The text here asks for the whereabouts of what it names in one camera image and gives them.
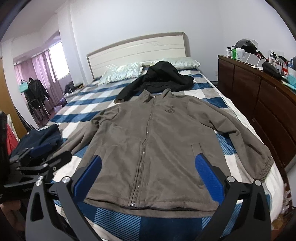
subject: wall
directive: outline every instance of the wall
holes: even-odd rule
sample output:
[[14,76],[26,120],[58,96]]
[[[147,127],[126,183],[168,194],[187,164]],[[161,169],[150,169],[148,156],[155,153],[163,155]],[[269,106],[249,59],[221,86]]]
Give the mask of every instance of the wall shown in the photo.
[[59,33],[63,44],[67,65],[74,84],[87,83],[82,64],[77,51],[76,41],[73,33],[72,16],[68,2],[58,10]]
[[[296,56],[296,41],[279,14],[265,0],[218,1],[223,29],[223,51],[243,38],[255,39],[265,56],[269,50],[279,50],[286,58]],[[234,17],[237,12],[241,17]]]
[[54,14],[38,32],[15,38],[12,42],[12,57],[42,47],[59,30],[57,14]]
[[128,38],[165,32],[185,32],[191,56],[202,64],[201,71],[214,80],[217,54],[222,49],[216,2],[74,0],[71,2],[74,36],[88,83],[93,80],[88,53]]
[[32,126],[37,128],[37,124],[32,118],[30,111],[19,91],[19,85],[15,77],[13,58],[41,47],[54,33],[59,30],[57,14],[53,15],[39,32],[27,34],[15,39],[1,42],[3,56],[3,68],[9,94],[14,106],[21,116]]
[[40,29],[40,36],[43,43],[45,43],[52,35],[59,30],[59,22],[57,14],[55,13]]
[[72,81],[71,74],[68,74],[68,75],[66,75],[64,78],[61,78],[61,79],[59,80],[59,84],[60,84],[60,86],[61,86],[63,92],[64,92],[64,90],[65,90],[65,86],[66,86],[67,84],[69,84],[69,82],[71,82],[71,81]]
[[17,56],[20,56],[41,45],[42,40],[39,32],[15,38],[12,42],[12,57],[15,58]]
[[292,195],[292,202],[293,206],[296,203],[296,165],[292,167],[292,169],[287,173],[290,188],[291,188],[291,195]]

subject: zip-up hoodie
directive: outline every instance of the zip-up hoodie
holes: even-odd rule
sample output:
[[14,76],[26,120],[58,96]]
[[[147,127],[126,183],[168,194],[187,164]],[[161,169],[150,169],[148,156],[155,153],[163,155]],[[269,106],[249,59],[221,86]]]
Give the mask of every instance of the zip-up hoodie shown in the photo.
[[156,96],[144,90],[137,100],[100,112],[56,154],[75,154],[89,144],[78,168],[101,157],[86,203],[140,216],[209,216],[218,203],[195,168],[195,156],[203,153],[230,175],[215,130],[229,134],[248,174],[263,181],[274,160],[253,133],[214,105],[170,89]]

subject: black jacket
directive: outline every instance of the black jacket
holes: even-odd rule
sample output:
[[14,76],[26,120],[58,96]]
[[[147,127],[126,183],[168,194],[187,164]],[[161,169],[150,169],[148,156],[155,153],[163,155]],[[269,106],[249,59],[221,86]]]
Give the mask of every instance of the black jacket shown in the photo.
[[48,99],[50,98],[50,95],[46,91],[45,87],[42,85],[40,80],[33,80],[29,83],[29,89],[33,92],[36,99],[38,99],[41,102],[45,101],[46,96]]
[[150,66],[145,75],[126,86],[115,100],[128,101],[138,92],[147,90],[150,93],[163,92],[170,88],[171,91],[182,91],[193,86],[193,77],[179,74],[178,70],[169,62],[159,61]]

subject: ceiling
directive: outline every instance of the ceiling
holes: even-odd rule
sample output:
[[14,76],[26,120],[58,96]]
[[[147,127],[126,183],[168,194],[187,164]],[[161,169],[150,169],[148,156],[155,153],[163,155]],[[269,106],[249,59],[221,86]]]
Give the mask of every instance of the ceiling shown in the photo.
[[31,0],[15,17],[2,41],[39,31],[65,2],[66,0]]
[[14,63],[19,63],[19,62],[25,61],[25,60],[31,58],[33,55],[44,51],[45,49],[57,44],[60,41],[61,41],[61,37],[59,35],[59,31],[57,31],[42,46],[39,46],[39,47],[37,47],[35,49],[31,49],[30,51],[28,51],[26,53],[23,53],[22,55],[13,58],[13,62]]

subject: white pillow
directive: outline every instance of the white pillow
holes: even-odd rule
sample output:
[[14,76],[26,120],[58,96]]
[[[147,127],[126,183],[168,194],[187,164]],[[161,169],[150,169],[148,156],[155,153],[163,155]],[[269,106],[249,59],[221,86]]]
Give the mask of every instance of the white pillow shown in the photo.
[[120,80],[139,77],[143,71],[142,63],[125,64],[122,66],[108,65],[107,71],[99,80],[98,85],[103,85]]
[[196,69],[200,66],[200,63],[191,57],[179,57],[179,58],[163,58],[160,60],[155,60],[151,65],[155,65],[159,61],[166,61],[171,63],[177,70],[181,69]]

